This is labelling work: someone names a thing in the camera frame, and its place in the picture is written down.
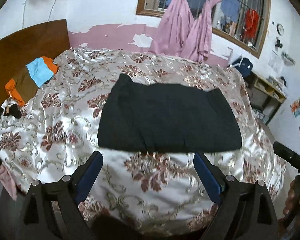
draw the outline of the floral bedspread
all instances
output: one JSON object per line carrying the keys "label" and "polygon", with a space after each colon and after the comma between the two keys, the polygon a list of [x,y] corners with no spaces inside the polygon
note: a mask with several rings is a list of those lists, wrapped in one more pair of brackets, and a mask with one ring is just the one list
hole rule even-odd
{"label": "floral bedspread", "polygon": [[[58,73],[21,108],[22,118],[0,121],[0,158],[22,191],[34,179],[47,183],[72,174],[98,150],[103,154],[103,168],[89,197],[79,205],[86,220],[107,214],[142,233],[167,235],[208,225],[217,206],[198,179],[193,153],[142,154],[98,147],[100,114],[120,73],[143,84],[220,88],[239,123],[242,148],[207,153],[207,157],[239,181],[264,180],[273,200],[282,189],[285,163],[274,154],[255,119],[237,70],[150,53],[88,48],[65,51],[54,61],[60,65]],[[11,103],[8,99],[4,105]]]}

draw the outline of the headboard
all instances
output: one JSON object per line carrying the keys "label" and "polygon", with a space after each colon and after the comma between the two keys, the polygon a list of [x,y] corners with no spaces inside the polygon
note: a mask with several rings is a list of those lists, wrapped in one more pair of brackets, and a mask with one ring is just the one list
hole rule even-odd
{"label": "headboard", "polygon": [[8,98],[6,83],[37,57],[54,59],[70,49],[66,20],[37,24],[0,40],[0,106]]}

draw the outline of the wooden window frame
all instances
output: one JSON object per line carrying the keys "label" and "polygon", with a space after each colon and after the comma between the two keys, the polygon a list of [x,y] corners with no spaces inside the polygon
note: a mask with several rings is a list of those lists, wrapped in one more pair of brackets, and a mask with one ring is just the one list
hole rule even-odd
{"label": "wooden window frame", "polygon": [[[138,0],[138,5],[137,5],[137,11],[136,15],[144,15],[144,16],[152,16],[152,17],[160,17],[162,18],[164,12],[162,11],[155,11],[155,10],[149,10],[145,9],[145,2],[146,0]],[[256,58],[260,58],[260,54],[263,48],[263,45],[265,43],[266,39],[266,34],[268,30],[268,25],[269,25],[269,18],[270,18],[270,5],[271,5],[271,0],[266,0],[266,12],[265,12],[265,20],[264,20],[264,27],[262,30],[261,38],[260,38],[260,43],[258,46],[257,50],[254,50],[250,48],[248,45],[244,44],[242,41],[237,40],[236,38],[230,36],[229,34],[223,32],[222,30],[216,29],[212,27],[212,33],[215,35],[218,35],[236,45],[238,45],[240,48],[246,50],[247,52],[251,53],[253,56]]]}

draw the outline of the wooden desk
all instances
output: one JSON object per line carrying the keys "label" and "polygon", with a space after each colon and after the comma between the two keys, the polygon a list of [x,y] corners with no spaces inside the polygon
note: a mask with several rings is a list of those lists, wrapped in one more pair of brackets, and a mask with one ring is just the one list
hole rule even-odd
{"label": "wooden desk", "polygon": [[268,125],[287,97],[277,88],[275,84],[272,84],[258,73],[251,72],[251,74],[245,78],[245,80],[249,85],[248,88],[255,88],[267,95],[266,101],[262,104],[262,111],[266,108],[272,98],[278,102],[278,106],[271,113],[269,120],[266,122],[266,125]]}

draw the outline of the hand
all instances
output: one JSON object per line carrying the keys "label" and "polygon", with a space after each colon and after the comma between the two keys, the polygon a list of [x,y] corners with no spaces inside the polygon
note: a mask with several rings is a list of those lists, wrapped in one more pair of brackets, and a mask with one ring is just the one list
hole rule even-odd
{"label": "hand", "polygon": [[[297,188],[300,187],[300,175],[296,176],[295,179],[290,183],[290,190],[288,192],[288,197],[285,202],[285,207],[283,209],[283,214],[287,215],[291,210],[295,208],[295,204],[298,200],[300,204],[300,197],[295,196],[295,191],[298,191]],[[286,229],[283,227],[282,222],[284,218],[279,219],[279,235],[282,236],[286,232]]]}

